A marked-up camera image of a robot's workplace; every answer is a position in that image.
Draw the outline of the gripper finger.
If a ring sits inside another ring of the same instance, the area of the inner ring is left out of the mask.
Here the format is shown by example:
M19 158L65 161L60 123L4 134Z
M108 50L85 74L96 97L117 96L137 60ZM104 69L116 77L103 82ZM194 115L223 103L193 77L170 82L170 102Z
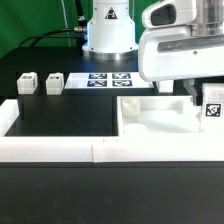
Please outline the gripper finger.
M192 102L194 105L197 104L197 91L194 87L195 80L194 79L185 79L183 81L184 88L189 93L189 95L192 97Z

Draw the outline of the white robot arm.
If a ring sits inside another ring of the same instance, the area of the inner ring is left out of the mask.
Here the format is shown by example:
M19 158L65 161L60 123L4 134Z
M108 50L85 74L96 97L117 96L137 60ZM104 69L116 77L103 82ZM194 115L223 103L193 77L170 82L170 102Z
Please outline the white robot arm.
M101 60L138 56L146 82L224 76L224 0L158 0L142 13L135 39L129 0L93 0L83 54Z

